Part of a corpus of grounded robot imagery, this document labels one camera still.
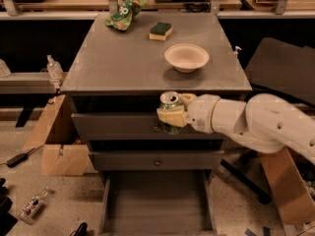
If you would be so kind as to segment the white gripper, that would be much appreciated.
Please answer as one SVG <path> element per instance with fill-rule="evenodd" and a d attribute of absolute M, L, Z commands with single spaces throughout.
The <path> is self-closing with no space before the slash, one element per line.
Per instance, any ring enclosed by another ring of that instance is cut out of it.
<path fill-rule="evenodd" d="M 187 106 L 189 115 L 189 124 L 197 132 L 211 134 L 212 115 L 216 104 L 221 99 L 217 95 L 203 94 L 197 96 L 194 93 L 181 93 L 181 101 Z M 187 113 L 180 109 L 169 111 L 159 108 L 157 110 L 158 119 L 168 125 L 183 128 L 187 125 Z"/>

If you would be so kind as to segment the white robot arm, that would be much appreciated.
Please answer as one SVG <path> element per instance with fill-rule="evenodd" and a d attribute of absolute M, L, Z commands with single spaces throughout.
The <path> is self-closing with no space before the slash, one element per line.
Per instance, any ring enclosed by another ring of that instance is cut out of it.
<path fill-rule="evenodd" d="M 315 163 L 314 118 L 272 94 L 260 93 L 244 102 L 167 91 L 160 96 L 157 117 L 171 127 L 189 125 L 198 132 L 223 134 L 262 153 L 289 147 Z"/>

